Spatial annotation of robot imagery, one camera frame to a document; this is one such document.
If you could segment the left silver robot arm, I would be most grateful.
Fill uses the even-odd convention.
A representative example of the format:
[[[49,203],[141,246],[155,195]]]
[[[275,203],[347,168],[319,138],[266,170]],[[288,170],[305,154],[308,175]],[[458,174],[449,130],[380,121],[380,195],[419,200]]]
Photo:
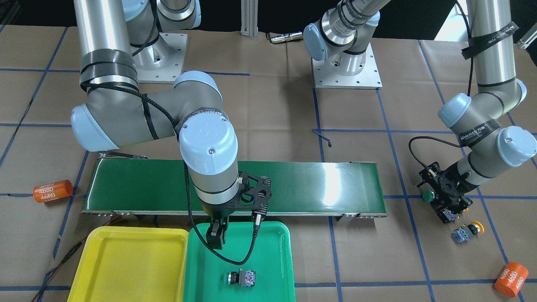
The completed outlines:
[[[303,30],[307,52],[316,61],[364,55],[386,0],[341,0]],[[462,57],[473,61],[477,94],[461,93],[446,102],[438,117],[457,135],[457,148],[470,152],[441,169],[422,164],[422,184],[432,190],[422,195],[443,223],[462,214],[472,200],[466,193],[518,167],[536,154],[536,139],[518,126],[498,122],[525,99],[527,89],[516,78],[512,35],[518,26],[511,19],[508,0],[469,0],[468,47]]]

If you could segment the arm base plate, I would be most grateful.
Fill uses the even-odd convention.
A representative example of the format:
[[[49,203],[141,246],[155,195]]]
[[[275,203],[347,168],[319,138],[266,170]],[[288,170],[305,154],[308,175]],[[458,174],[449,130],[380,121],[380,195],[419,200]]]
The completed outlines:
[[[161,33],[133,57],[138,83],[173,83],[182,74],[187,42],[186,33]]]
[[[311,59],[316,88],[381,89],[380,73],[372,46],[359,55],[341,53],[323,61]]]

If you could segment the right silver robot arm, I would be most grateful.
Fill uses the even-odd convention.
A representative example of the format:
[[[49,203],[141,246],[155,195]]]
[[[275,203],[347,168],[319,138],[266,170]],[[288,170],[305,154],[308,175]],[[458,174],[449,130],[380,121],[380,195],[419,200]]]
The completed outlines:
[[[71,113],[73,133],[87,151],[107,151],[175,135],[203,210],[206,245],[221,249],[229,216],[252,212],[257,237],[271,197],[270,181],[238,169],[238,139],[216,82],[186,71],[172,88],[139,90],[142,56],[162,44],[161,29],[199,24],[195,0],[76,0],[82,61],[79,82],[88,101]]]

